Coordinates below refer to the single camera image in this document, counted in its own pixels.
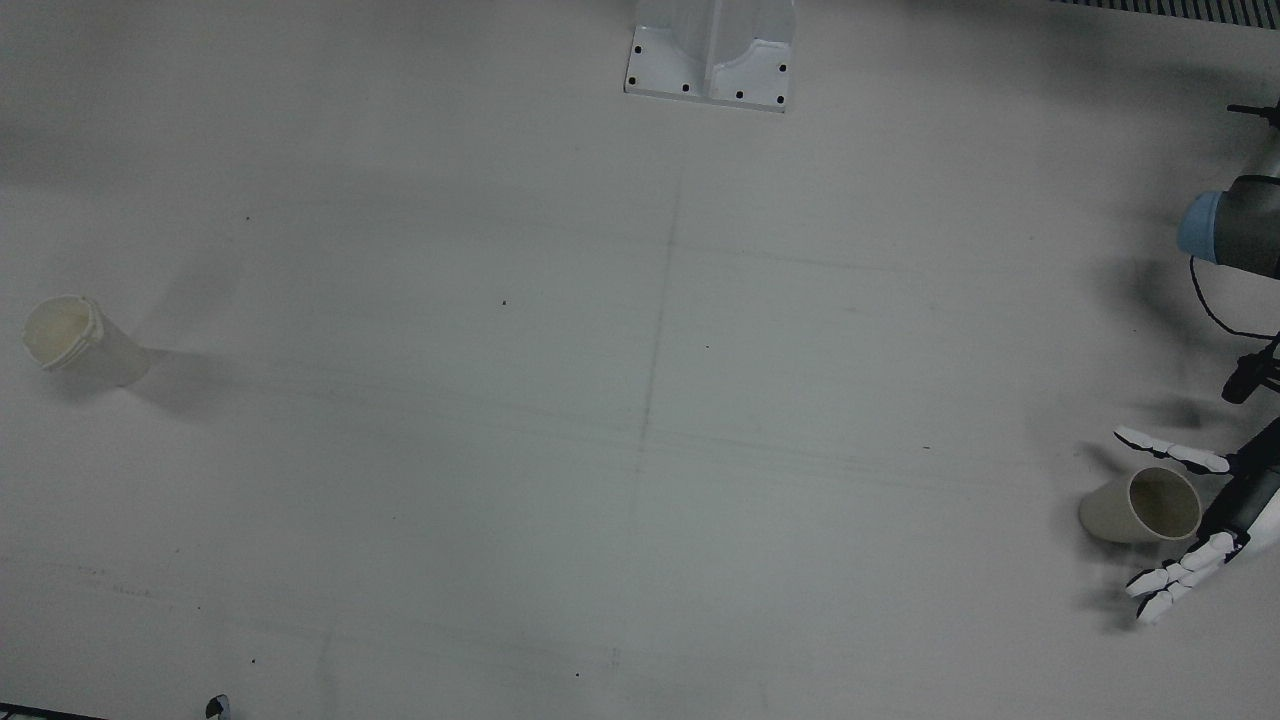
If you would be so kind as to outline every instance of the beige cup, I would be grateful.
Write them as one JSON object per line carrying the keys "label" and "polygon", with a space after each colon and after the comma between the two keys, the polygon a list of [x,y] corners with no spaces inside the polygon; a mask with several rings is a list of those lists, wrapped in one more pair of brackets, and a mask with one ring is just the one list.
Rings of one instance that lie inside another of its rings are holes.
{"label": "beige cup", "polygon": [[151,366],[143,347],[106,319],[97,302],[78,295],[37,305],[27,316],[22,342],[45,370],[67,370],[116,386],[137,380]]}
{"label": "beige cup", "polygon": [[1196,488],[1164,468],[1116,478],[1080,501],[1080,524],[1111,542],[1185,539],[1199,528],[1201,512]]}

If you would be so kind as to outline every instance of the robotic hand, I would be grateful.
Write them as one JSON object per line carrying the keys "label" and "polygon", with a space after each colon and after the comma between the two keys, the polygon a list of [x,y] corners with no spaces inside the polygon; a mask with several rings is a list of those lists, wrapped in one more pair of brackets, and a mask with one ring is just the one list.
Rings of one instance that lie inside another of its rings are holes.
{"label": "robotic hand", "polygon": [[1204,511],[1196,544],[1178,560],[1144,570],[1125,585],[1130,597],[1142,598],[1139,623],[1153,624],[1175,601],[1245,547],[1256,552],[1280,539],[1280,419],[1226,457],[1132,428],[1116,428],[1115,434],[1134,450],[1171,457],[1196,474],[1231,475]]}

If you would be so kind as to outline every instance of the cup rim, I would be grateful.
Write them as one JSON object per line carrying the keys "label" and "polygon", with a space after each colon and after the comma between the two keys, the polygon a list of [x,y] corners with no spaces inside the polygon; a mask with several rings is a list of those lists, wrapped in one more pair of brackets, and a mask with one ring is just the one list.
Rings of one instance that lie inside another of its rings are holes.
{"label": "cup rim", "polygon": [[[32,318],[42,307],[45,307],[51,302],[63,302],[67,300],[74,300],[88,307],[88,322],[84,323],[84,328],[79,332],[76,340],[70,342],[70,345],[68,345],[56,357],[49,360],[47,363],[44,363],[40,360],[40,357],[36,357],[36,354],[32,352],[31,346],[27,345],[26,342],[27,331],[31,327]],[[27,322],[23,324],[22,329],[23,329],[22,345],[23,347],[27,348],[27,355],[29,355],[31,359],[35,360],[36,363],[40,363],[40,368],[42,370],[56,370],[59,368],[67,366],[77,357],[83,355],[90,346],[102,340],[102,311],[101,309],[99,309],[97,302],[93,302],[92,300],[84,297],[83,295],[56,295],[54,297],[45,299],[38,305],[36,305],[31,310],[31,313],[27,314]]]}
{"label": "cup rim", "polygon": [[[1180,487],[1181,489],[1184,489],[1187,493],[1189,493],[1190,497],[1196,501],[1196,515],[1194,515],[1196,520],[1190,524],[1190,529],[1187,530],[1187,533],[1180,534],[1180,536],[1167,536],[1165,533],[1161,533],[1156,528],[1152,528],[1151,524],[1147,523],[1147,520],[1143,519],[1143,516],[1138,512],[1138,509],[1133,506],[1133,484],[1144,473],[1158,473],[1158,474],[1165,475],[1166,480],[1175,480],[1174,484],[1176,484],[1178,487]],[[1169,468],[1161,468],[1160,465],[1152,465],[1149,468],[1142,468],[1139,470],[1134,470],[1129,475],[1129,480],[1125,483],[1125,493],[1124,495],[1125,495],[1125,503],[1129,507],[1129,512],[1133,515],[1133,519],[1137,520],[1139,525],[1142,525],[1143,528],[1146,528],[1147,532],[1149,532],[1151,534],[1156,536],[1161,541],[1181,541],[1181,539],[1187,539],[1187,538],[1194,536],[1196,530],[1199,529],[1201,518],[1204,514],[1204,502],[1201,500],[1199,493],[1196,492],[1196,486],[1193,486],[1190,483],[1190,480],[1188,480],[1187,477],[1183,475],[1181,473],[1179,473],[1178,470],[1171,470]]]}

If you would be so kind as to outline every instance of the blue cap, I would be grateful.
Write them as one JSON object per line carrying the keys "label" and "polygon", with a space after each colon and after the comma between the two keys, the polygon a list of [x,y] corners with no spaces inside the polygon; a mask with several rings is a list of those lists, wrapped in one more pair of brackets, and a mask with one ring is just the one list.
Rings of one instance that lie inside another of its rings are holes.
{"label": "blue cap", "polygon": [[1215,265],[1217,251],[1213,249],[1213,220],[1217,218],[1217,202],[1221,199],[1221,192],[1202,192],[1187,209],[1183,223],[1178,225],[1178,247]]}

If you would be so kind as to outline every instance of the white bracket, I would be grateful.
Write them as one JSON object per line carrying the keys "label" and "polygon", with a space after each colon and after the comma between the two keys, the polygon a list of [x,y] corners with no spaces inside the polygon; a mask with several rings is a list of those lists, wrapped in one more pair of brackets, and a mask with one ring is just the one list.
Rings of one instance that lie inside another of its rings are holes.
{"label": "white bracket", "polygon": [[626,92],[782,113],[792,0],[640,0]]}

